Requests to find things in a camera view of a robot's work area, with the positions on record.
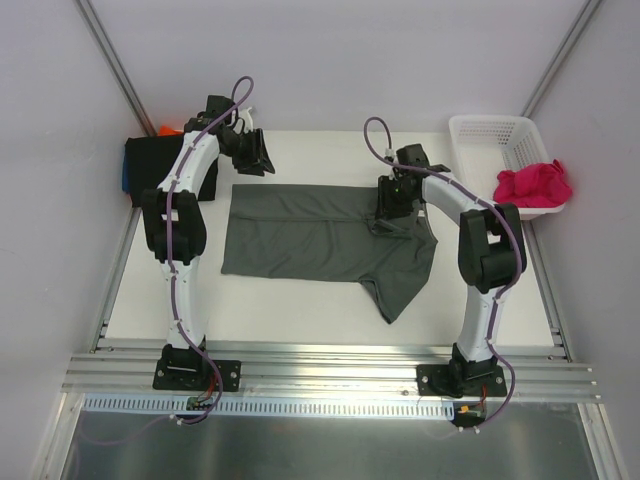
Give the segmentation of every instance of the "gray wall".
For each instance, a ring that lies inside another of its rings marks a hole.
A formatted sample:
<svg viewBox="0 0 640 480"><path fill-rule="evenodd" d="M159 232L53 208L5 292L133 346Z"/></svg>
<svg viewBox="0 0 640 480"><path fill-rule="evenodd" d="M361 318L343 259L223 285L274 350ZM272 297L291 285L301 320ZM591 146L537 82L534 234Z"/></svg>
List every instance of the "gray wall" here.
<svg viewBox="0 0 640 480"><path fill-rule="evenodd" d="M71 0L0 14L0 478L26 479L72 351L95 324L140 135Z"/></svg>
<svg viewBox="0 0 640 480"><path fill-rule="evenodd" d="M536 224L572 346L640 478L640 2L604 3L535 115L575 197Z"/></svg>
<svg viewBox="0 0 640 480"><path fill-rule="evenodd" d="M276 130L518 114L584 0L94 0L156 124L251 74Z"/></svg>

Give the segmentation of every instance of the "plastic basket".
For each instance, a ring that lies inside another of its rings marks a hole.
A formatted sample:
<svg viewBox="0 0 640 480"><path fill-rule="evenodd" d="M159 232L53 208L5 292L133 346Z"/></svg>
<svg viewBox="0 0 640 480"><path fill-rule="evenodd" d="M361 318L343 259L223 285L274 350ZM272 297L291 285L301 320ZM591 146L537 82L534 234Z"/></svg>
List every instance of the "plastic basket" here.
<svg viewBox="0 0 640 480"><path fill-rule="evenodd" d="M457 115L449 120L453 173L471 191L492 199L502 170L518 171L534 163L550 163L535 123L507 115ZM520 208L531 220L564 208Z"/></svg>

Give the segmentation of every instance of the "red towel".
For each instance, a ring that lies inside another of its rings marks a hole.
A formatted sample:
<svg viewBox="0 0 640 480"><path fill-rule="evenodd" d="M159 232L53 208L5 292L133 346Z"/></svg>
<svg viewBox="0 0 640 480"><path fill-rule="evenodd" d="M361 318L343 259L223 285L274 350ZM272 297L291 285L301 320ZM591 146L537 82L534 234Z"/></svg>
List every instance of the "red towel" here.
<svg viewBox="0 0 640 480"><path fill-rule="evenodd" d="M529 165L517 172L505 170L498 174L500 184L493 199L498 203L513 203L517 207L558 207L573 193L564 176L564 168L558 160Z"/></svg>

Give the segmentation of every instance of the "dark green cloth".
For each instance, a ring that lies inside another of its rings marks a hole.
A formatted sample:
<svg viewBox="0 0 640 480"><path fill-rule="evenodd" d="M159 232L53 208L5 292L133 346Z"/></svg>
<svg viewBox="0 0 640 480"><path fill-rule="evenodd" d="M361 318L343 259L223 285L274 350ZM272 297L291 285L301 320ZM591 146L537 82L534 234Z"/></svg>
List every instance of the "dark green cloth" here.
<svg viewBox="0 0 640 480"><path fill-rule="evenodd" d="M358 282L392 323L427 283L437 242L417 210L380 222L376 203L376 188L234 185L222 273Z"/></svg>

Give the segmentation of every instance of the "white table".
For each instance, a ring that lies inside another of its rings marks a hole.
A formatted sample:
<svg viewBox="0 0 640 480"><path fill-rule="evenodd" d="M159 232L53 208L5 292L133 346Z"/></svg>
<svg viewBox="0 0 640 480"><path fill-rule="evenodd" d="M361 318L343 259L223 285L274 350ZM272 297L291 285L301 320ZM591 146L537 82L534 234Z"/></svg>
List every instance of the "white table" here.
<svg viewBox="0 0 640 480"><path fill-rule="evenodd" d="M457 266L458 228L434 207L429 221L439 243L428 283L393 325L359 284L221 275L233 183L376 185L389 168L372 157L360 132L265 133L276 175L238 175L221 157L214 202L201 204L207 225L198 294L207 339L361 345L449 345L462 327L466 285ZM384 137L372 134L384 151ZM422 143L432 164L448 164L449 136L396 133L394 148ZM142 219L106 332L107 338L164 339L165 285L147 249ZM506 304L498 344L553 346L535 273L529 267Z"/></svg>

